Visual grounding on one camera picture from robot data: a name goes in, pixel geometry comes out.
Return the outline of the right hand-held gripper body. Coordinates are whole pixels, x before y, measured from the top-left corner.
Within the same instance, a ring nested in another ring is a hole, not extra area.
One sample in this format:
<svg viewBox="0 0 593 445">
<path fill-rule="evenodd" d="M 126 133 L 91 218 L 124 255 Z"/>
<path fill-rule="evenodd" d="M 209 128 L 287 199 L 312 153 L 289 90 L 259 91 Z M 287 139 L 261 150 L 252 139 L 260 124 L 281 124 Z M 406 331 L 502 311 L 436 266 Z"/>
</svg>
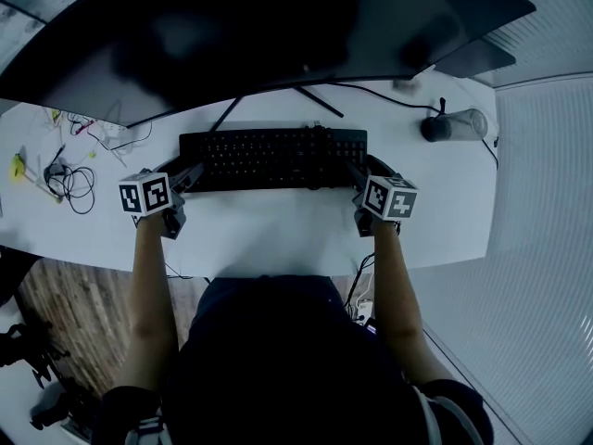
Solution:
<svg viewBox="0 0 593 445">
<path fill-rule="evenodd" d="M 409 219 L 417 195 L 418 188 L 401 177 L 368 176 L 362 190 L 353 198 L 360 237 L 372 236 L 373 219 L 394 225 Z"/>
</svg>

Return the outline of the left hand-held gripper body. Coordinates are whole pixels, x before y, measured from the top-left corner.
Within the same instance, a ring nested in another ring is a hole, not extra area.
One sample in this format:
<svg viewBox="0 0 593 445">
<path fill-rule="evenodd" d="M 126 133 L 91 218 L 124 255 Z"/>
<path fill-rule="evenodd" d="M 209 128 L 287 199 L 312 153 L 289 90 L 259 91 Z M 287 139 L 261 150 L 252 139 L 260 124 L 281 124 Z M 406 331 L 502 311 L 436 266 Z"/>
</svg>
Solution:
<svg viewBox="0 0 593 445">
<path fill-rule="evenodd" d="M 184 200 L 171 187 L 170 177 L 165 172 L 142 172 L 118 181 L 122 209 L 138 222 L 157 214 L 163 218 L 161 236 L 176 239 L 186 221 Z"/>
</svg>

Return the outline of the black keyboard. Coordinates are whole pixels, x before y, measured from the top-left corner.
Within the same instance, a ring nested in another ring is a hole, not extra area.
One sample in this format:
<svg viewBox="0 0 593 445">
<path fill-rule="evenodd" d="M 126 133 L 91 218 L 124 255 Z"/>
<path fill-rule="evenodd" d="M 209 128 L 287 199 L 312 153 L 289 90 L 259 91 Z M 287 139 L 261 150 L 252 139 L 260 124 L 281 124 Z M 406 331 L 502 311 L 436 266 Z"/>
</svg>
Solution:
<svg viewBox="0 0 593 445">
<path fill-rule="evenodd" d="M 192 192 L 349 187 L 347 166 L 366 167 L 367 133 L 320 125 L 179 136 L 180 155 L 204 165 Z"/>
</svg>

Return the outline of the person's left forearm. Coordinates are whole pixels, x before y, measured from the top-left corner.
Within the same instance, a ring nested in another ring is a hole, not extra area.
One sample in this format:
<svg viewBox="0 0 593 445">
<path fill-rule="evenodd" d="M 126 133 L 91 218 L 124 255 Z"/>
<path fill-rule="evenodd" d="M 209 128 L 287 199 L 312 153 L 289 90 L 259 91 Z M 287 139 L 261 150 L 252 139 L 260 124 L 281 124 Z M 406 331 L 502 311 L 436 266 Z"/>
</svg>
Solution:
<svg viewBox="0 0 593 445">
<path fill-rule="evenodd" d="M 136 227 L 132 281 L 127 311 L 130 339 L 117 380 L 159 393 L 179 351 L 179 339 L 161 242 L 160 214 L 140 219 Z"/>
</svg>

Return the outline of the person's right forearm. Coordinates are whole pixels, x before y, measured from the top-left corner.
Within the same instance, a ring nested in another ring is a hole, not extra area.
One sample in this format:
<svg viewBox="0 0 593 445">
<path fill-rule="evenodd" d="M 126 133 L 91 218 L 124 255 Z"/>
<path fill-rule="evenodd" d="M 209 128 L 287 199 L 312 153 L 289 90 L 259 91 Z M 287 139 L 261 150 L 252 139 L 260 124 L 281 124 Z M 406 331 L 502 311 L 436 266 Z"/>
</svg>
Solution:
<svg viewBox="0 0 593 445">
<path fill-rule="evenodd" d="M 394 224 L 372 221 L 377 333 L 403 375 L 416 386 L 450 379 L 426 341 L 423 318 Z"/>
</svg>

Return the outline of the clear bottle with black cap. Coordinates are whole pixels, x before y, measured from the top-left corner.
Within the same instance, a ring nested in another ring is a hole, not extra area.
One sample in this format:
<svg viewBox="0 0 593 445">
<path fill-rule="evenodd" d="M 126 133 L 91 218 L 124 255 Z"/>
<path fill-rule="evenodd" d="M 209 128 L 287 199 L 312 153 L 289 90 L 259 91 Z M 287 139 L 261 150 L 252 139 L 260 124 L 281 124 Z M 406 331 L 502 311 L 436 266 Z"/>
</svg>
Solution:
<svg viewBox="0 0 593 445">
<path fill-rule="evenodd" d="M 481 141 L 488 133 L 486 115 L 468 108 L 449 114 L 439 114 L 421 123 L 421 134 L 431 143 L 452 141 Z"/>
</svg>

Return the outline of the small yellow gadget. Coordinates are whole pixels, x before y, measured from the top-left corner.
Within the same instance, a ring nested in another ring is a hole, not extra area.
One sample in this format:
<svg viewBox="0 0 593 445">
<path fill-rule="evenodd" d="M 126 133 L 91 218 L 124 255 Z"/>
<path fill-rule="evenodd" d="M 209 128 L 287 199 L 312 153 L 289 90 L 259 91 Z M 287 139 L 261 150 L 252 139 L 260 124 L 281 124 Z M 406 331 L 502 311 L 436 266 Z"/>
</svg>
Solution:
<svg viewBox="0 0 593 445">
<path fill-rule="evenodd" d="M 9 166 L 9 179 L 12 183 L 18 183 L 23 180 L 28 180 L 27 168 L 23 158 L 19 153 L 15 154 L 10 161 Z"/>
</svg>

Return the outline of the black curved monitor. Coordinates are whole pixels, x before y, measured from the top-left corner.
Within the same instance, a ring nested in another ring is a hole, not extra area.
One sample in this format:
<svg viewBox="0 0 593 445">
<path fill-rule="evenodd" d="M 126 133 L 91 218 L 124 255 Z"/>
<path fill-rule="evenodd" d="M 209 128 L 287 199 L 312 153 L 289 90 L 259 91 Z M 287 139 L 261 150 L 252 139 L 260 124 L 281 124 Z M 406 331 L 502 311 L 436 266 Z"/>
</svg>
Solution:
<svg viewBox="0 0 593 445">
<path fill-rule="evenodd" d="M 260 92 L 408 80 L 529 0 L 77 0 L 0 71 L 0 98 L 133 127 Z"/>
</svg>

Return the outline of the dark grey partition panel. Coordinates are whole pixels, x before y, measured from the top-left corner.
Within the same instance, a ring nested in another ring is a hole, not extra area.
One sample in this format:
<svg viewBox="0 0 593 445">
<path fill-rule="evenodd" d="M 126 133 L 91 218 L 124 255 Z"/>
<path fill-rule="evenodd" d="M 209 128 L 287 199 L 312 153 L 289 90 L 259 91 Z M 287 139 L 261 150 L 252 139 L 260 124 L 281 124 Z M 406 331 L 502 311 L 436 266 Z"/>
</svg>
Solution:
<svg viewBox="0 0 593 445">
<path fill-rule="evenodd" d="M 516 63 L 516 58 L 495 44 L 478 39 L 443 57 L 435 70 L 456 78 L 471 78 Z"/>
</svg>

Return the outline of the person's black shirt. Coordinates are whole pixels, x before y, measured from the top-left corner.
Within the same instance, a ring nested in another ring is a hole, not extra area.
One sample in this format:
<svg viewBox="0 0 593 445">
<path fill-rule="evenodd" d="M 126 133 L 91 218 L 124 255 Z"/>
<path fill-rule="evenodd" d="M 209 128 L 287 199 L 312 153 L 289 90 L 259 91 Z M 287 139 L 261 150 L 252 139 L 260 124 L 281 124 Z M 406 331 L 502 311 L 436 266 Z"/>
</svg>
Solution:
<svg viewBox="0 0 593 445">
<path fill-rule="evenodd" d="M 482 397 L 415 387 L 330 279 L 215 279 L 159 393 L 111 389 L 93 445 L 161 416 L 172 445 L 493 445 Z"/>
</svg>

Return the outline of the black office chair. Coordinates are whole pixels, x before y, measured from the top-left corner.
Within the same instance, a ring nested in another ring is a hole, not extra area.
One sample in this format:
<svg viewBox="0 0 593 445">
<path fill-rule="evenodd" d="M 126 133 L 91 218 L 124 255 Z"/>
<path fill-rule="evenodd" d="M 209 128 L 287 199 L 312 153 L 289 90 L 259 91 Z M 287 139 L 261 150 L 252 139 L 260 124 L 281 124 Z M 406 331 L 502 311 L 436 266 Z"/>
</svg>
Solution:
<svg viewBox="0 0 593 445">
<path fill-rule="evenodd" d="M 26 274 L 40 258 L 0 245 L 0 308 L 15 300 L 23 319 L 7 330 L 0 329 L 0 368 L 25 362 L 42 390 L 39 402 L 29 412 L 30 425 L 44 431 L 58 425 L 67 437 L 90 445 L 99 407 L 93 392 L 74 378 L 59 372 L 57 362 L 70 356 L 51 338 L 52 324 L 23 308 L 18 294 Z"/>
</svg>

